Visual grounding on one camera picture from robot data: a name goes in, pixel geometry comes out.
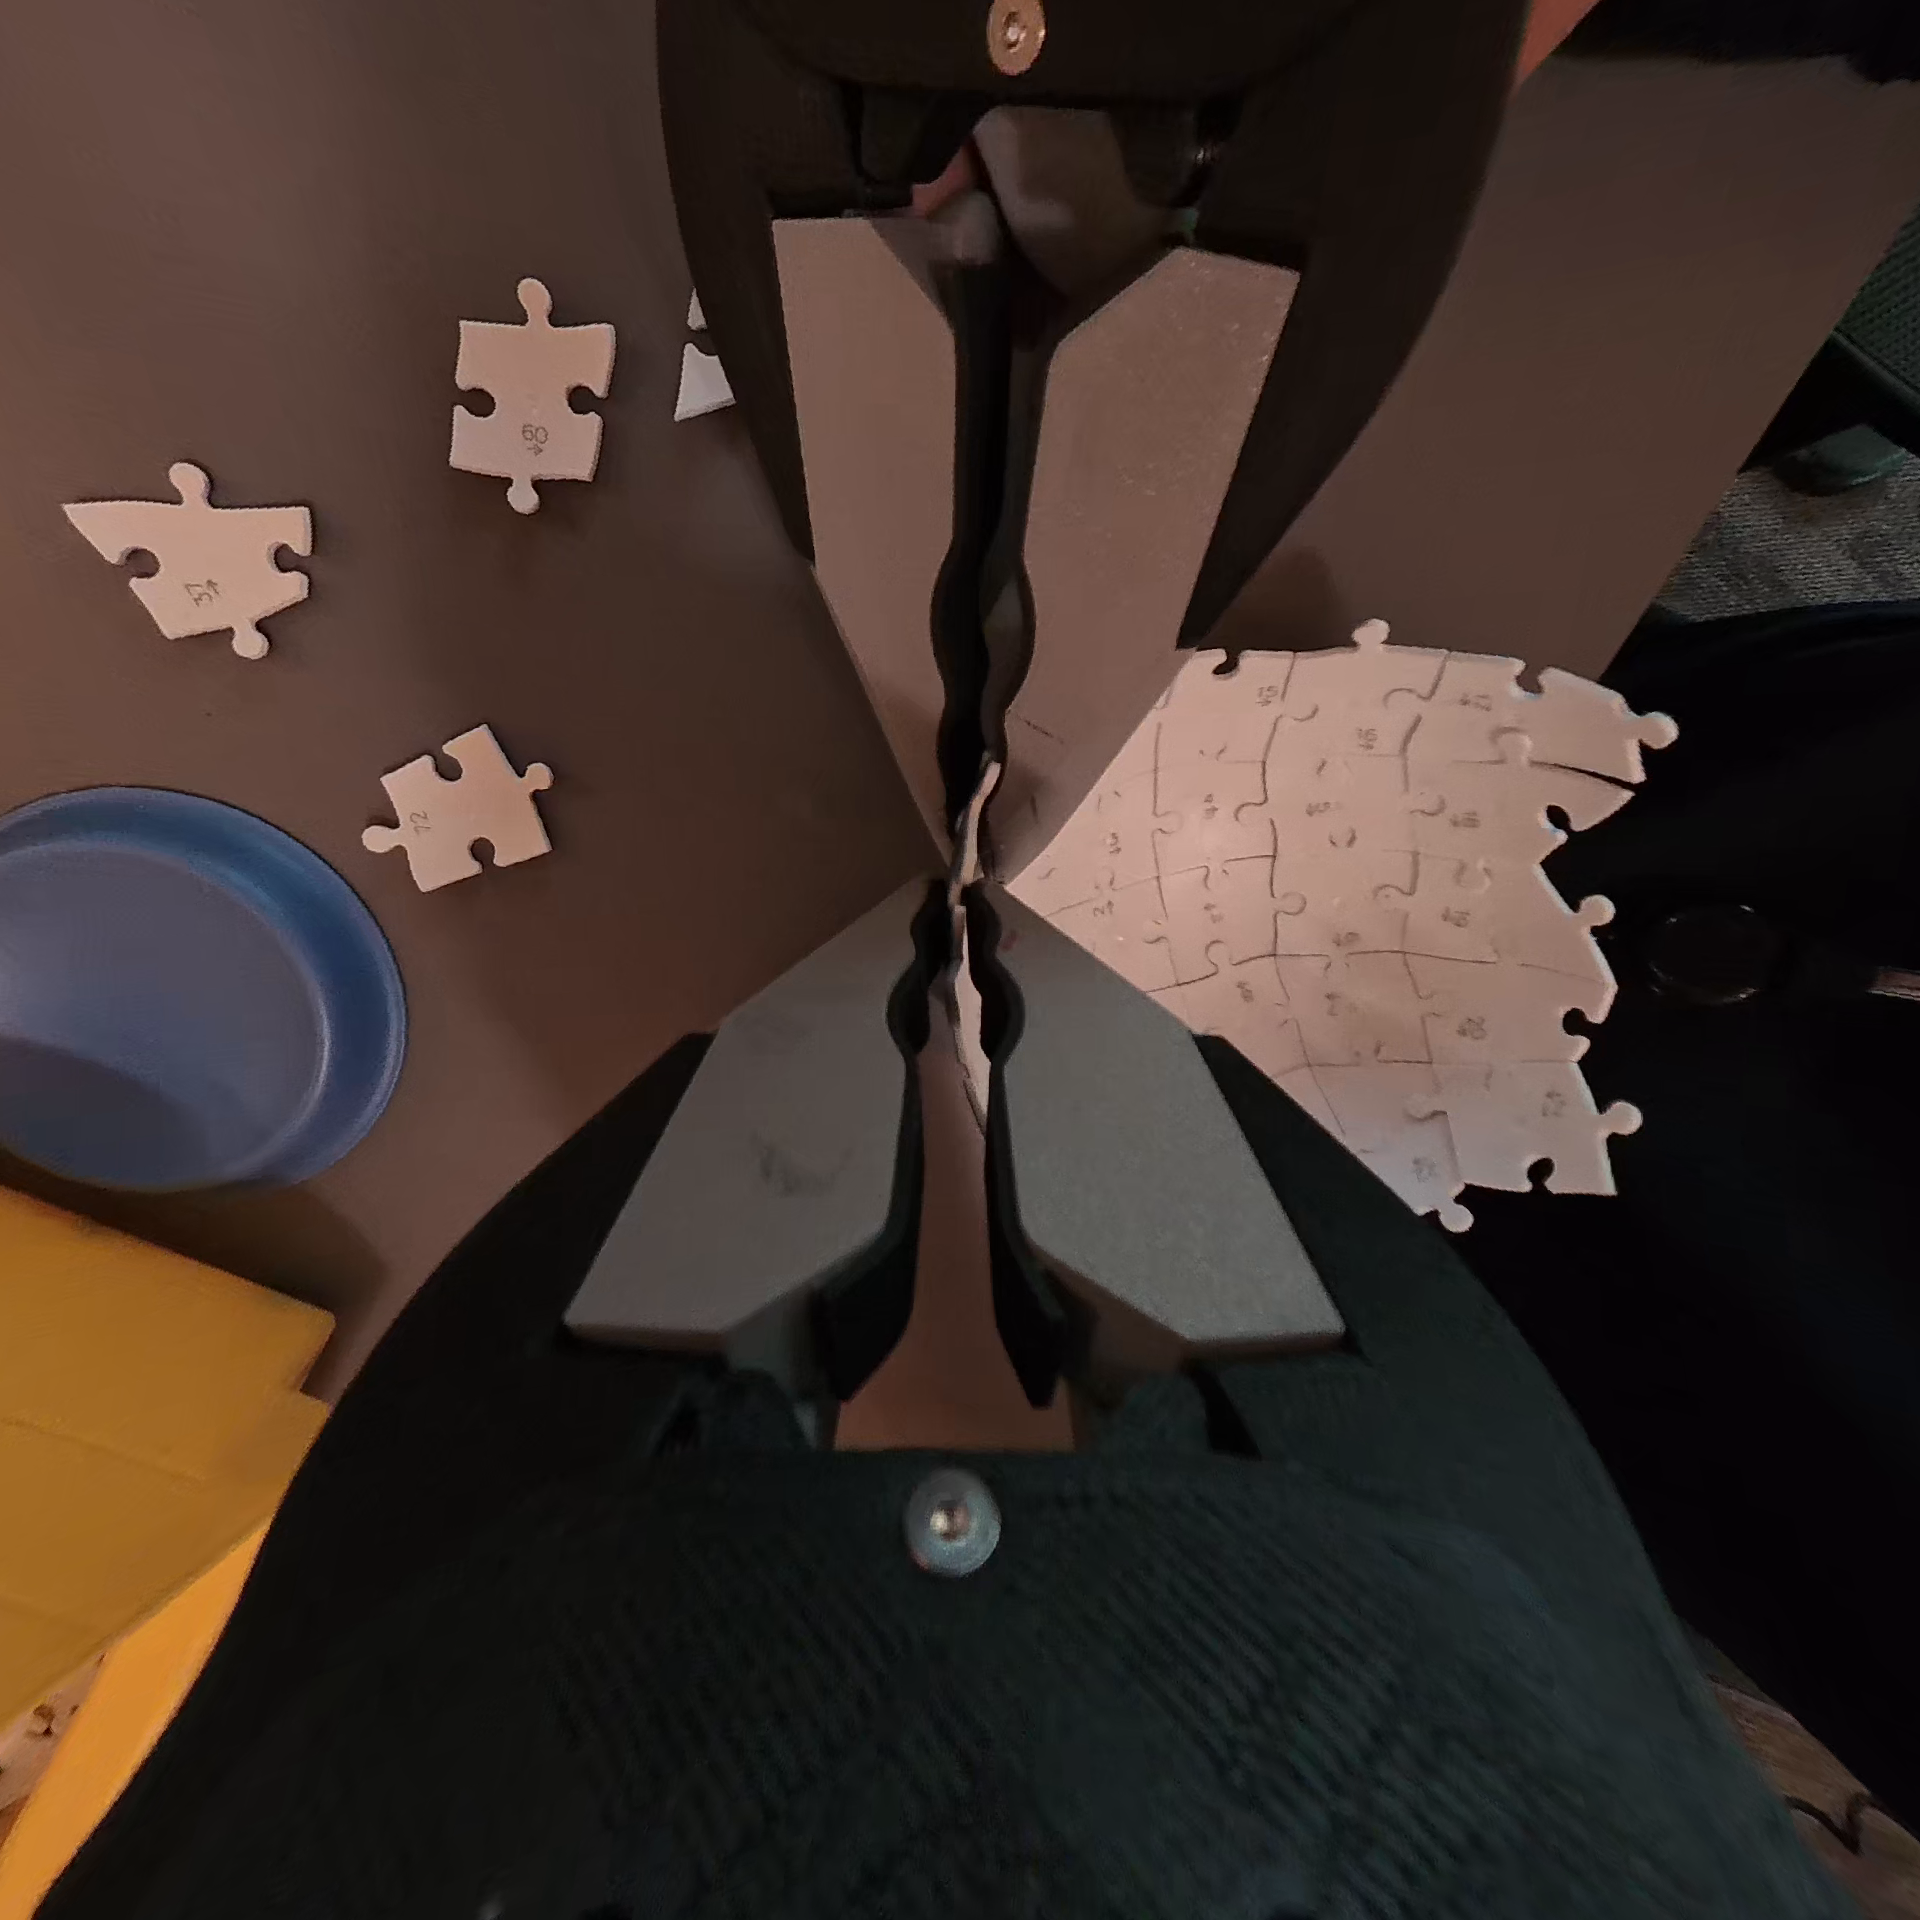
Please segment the yellow plastic bin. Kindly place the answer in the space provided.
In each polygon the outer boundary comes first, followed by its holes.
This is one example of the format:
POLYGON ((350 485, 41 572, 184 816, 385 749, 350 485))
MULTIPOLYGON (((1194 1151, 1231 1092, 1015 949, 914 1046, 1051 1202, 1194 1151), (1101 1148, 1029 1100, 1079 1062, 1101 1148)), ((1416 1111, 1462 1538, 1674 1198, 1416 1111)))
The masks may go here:
POLYGON ((297 1302, 4 1191, 4 1723, 108 1665, 4 1836, 33 1918, 181 1713, 328 1421, 297 1302))

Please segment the person's torso in dark clothing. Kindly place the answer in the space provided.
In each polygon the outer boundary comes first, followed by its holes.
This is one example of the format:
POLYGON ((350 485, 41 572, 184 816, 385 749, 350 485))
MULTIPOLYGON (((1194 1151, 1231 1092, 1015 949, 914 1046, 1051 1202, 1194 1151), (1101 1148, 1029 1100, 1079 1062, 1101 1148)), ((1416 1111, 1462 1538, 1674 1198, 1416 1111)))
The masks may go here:
POLYGON ((1916 1826, 1916 1007, 1657 997, 1753 905, 1916 966, 1916 602, 1649 614, 1602 683, 1674 745, 1546 872, 1617 909, 1580 1065, 1617 1195, 1493 1195, 1466 1255, 1576 1410, 1681 1620, 1916 1826))

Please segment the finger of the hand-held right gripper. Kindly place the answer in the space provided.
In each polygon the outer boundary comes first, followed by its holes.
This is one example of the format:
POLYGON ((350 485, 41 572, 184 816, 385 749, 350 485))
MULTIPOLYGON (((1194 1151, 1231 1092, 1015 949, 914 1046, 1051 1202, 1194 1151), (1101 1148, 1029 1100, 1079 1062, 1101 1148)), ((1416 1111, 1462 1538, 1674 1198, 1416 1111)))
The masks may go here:
POLYGON ((1044 358, 990 602, 988 863, 1015 879, 1173 683, 1190 602, 1300 276, 1173 248, 1044 358))
POLYGON ((904 787, 949 855, 934 589, 954 543, 957 343, 939 271, 992 214, 775 223, 813 576, 904 787))

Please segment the blue round plastic stand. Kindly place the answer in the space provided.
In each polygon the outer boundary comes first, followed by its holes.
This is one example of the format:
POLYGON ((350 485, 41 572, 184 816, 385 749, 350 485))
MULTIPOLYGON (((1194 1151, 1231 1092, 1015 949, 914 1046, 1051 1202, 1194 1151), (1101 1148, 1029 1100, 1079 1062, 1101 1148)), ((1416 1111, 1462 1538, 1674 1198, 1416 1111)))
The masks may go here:
POLYGON ((385 1113, 395 953, 306 845, 206 796, 4 813, 4 1151, 95 1189, 295 1186, 385 1113))

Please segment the grey mesh office chair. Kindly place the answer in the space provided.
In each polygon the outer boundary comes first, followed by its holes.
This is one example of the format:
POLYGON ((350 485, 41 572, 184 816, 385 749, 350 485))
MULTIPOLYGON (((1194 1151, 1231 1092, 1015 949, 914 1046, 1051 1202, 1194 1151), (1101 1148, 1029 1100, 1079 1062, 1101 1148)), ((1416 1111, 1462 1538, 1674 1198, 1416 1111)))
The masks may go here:
POLYGON ((1916 455, 1916 228, 1866 278, 1742 468, 1844 493, 1903 455, 1916 455))

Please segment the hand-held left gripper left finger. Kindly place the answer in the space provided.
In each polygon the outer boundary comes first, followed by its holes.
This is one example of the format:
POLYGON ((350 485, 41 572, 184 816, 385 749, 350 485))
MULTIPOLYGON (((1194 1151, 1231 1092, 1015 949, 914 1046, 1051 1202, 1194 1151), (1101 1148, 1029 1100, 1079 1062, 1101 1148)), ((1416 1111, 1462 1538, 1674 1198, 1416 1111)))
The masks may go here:
POLYGON ((945 883, 878 902, 713 1036, 566 1326, 854 1400, 914 1306, 945 883))

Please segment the blue and white puzzle ball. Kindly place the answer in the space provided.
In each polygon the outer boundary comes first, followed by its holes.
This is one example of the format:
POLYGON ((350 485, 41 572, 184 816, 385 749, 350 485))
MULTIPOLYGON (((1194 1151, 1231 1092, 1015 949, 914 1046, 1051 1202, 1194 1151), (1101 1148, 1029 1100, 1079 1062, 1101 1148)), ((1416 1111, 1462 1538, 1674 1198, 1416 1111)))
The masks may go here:
POLYGON ((1643 1126, 1580 1070, 1617 1004, 1611 898, 1546 872, 1617 816, 1666 712, 1523 659, 1401 648, 1199 654, 1019 902, 1194 1036, 1231 1043, 1411 1212, 1466 1189, 1613 1195, 1643 1126))

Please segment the white puzzle piece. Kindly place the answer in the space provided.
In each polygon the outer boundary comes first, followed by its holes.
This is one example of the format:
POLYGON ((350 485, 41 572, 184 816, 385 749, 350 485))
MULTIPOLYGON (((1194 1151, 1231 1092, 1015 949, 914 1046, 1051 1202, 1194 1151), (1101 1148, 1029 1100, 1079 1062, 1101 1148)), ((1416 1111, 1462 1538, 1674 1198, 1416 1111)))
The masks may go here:
POLYGON ((279 552, 314 552, 314 511, 220 508, 214 480, 192 460, 168 472, 178 501, 74 501, 63 515, 108 563, 153 554, 157 572, 131 579, 168 640, 228 634, 231 654, 266 659, 266 622, 311 596, 301 567, 282 567, 279 552))
POLYGON ((678 364, 678 390, 672 419, 696 420, 734 405, 731 383, 718 351, 708 340, 708 316, 702 297, 693 292, 687 304, 687 343, 678 364))
POLYGON ((980 990, 972 982, 972 959, 969 959, 969 932, 967 932, 967 893, 982 879, 982 855, 980 855, 980 828, 988 807, 1001 785, 1001 759, 988 752, 980 759, 980 770, 972 781, 972 795, 967 796, 957 831, 954 831, 954 863, 947 872, 947 978, 945 978, 945 1007, 947 1007, 947 1030, 954 1039, 954 1058, 965 1076, 967 1105, 972 1111, 972 1122, 988 1132, 990 1121, 990 1054, 980 1039, 980 990))
POLYGON ((598 468, 603 420, 575 412, 571 395, 610 395, 616 331, 610 324, 553 324, 553 295, 518 278, 518 324, 460 321, 455 390, 491 395, 493 407, 451 412, 448 465, 463 475, 504 476, 509 511, 538 512, 538 480, 589 485, 598 468))
POLYGON ((370 854, 406 854, 417 893, 479 874, 474 845, 491 850, 493 870, 553 854, 538 813, 538 795, 554 785, 548 765, 516 770, 491 726, 448 738, 442 756, 459 776, 448 781, 430 756, 381 775, 395 824, 364 831, 370 854))

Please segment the black badge reel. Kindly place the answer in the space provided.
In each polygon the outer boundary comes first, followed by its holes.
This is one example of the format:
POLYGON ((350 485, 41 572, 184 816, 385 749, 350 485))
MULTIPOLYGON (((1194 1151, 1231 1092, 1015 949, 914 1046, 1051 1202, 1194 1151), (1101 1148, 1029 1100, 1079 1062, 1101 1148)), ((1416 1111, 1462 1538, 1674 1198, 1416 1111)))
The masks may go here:
POLYGON ((1753 905, 1686 905, 1638 945, 1657 997, 1698 1010, 1749 1004, 1916 1004, 1916 966, 1879 965, 1753 905))

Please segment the pile of puzzle pieces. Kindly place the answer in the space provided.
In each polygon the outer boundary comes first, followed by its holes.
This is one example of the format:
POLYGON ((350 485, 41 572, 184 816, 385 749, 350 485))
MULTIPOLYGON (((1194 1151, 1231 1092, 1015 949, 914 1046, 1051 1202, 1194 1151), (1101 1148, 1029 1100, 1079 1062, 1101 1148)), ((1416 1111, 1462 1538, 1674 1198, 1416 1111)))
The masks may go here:
POLYGON ((63 1684, 36 1696, 36 1702, 4 1729, 4 1836, 14 1828, 36 1785, 45 1779, 63 1737, 98 1684, 108 1657, 112 1645, 95 1653, 63 1684))

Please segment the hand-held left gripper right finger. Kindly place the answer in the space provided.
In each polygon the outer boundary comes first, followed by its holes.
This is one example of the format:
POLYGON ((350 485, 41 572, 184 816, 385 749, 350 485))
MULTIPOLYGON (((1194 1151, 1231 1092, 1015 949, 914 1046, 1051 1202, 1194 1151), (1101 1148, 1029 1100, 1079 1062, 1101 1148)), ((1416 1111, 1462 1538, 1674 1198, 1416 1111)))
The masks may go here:
POLYGON ((1003 888, 965 895, 990 1289, 1031 1403, 1343 1346, 1199 1036, 1003 888))

